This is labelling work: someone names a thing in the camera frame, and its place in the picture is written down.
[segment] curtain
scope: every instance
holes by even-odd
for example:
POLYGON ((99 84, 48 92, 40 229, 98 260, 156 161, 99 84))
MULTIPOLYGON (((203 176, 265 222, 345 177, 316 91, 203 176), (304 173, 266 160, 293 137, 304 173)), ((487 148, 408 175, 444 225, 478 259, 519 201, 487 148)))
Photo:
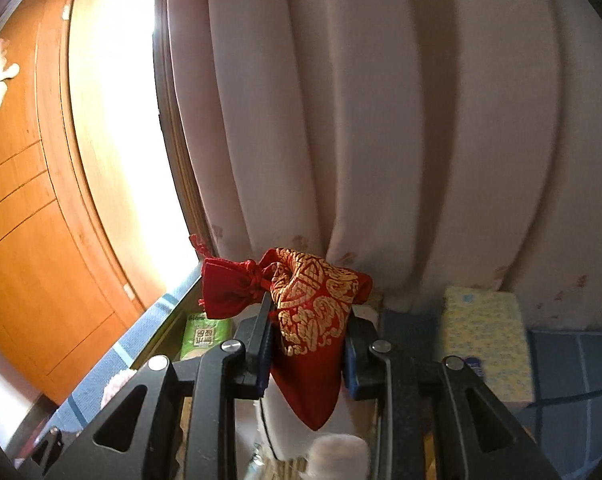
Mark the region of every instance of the curtain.
POLYGON ((602 21, 587 0, 167 0, 174 86, 220 256, 446 285, 602 327, 602 21))

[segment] red tassel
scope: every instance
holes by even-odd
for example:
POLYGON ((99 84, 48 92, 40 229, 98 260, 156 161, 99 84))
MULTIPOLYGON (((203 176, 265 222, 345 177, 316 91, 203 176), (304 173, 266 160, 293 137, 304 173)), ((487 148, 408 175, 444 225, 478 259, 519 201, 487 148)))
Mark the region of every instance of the red tassel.
POLYGON ((198 236, 190 235, 190 243, 192 244, 192 247, 196 249, 199 256, 203 256, 203 258, 213 258, 210 249, 207 248, 204 242, 199 241, 198 236))

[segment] green tissue package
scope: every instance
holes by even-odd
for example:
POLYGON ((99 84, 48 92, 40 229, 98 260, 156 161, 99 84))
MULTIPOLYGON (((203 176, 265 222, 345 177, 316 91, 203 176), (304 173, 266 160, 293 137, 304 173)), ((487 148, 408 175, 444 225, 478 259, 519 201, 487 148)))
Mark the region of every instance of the green tissue package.
POLYGON ((181 360, 203 355, 213 346, 232 337, 231 319, 207 319, 201 314, 190 314, 185 325, 181 360))

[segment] pink fluffy object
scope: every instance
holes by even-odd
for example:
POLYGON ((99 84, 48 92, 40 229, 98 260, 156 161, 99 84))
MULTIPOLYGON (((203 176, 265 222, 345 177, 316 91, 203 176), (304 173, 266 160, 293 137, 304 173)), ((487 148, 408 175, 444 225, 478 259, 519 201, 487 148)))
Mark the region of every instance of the pink fluffy object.
POLYGON ((129 381, 136 370, 121 370, 114 377, 110 379, 110 382, 103 388, 103 398, 101 399, 101 409, 110 402, 112 397, 114 397, 120 389, 126 385, 127 381, 129 381))

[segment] triangular cutout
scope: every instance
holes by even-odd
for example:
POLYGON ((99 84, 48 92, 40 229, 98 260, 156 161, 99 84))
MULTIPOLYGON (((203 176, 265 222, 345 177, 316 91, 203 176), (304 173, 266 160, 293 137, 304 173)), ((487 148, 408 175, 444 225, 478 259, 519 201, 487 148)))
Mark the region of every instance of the triangular cutout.
POLYGON ((482 452, 489 453, 514 444, 510 432, 479 394, 469 388, 465 391, 465 397, 472 412, 474 429, 482 452))
POLYGON ((94 435, 94 443, 125 452, 130 449, 147 387, 140 384, 121 402, 94 435))

